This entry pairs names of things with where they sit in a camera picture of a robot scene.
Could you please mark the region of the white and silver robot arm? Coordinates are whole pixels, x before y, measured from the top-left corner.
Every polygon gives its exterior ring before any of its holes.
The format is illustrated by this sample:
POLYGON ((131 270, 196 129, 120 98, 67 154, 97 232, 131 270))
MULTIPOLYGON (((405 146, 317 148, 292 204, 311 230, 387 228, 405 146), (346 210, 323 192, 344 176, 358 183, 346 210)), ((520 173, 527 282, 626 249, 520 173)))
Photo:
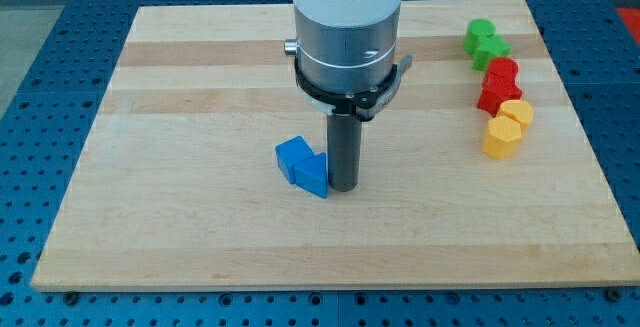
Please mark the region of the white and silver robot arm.
POLYGON ((390 74, 401 0, 293 0, 297 67, 313 86, 360 93, 390 74))

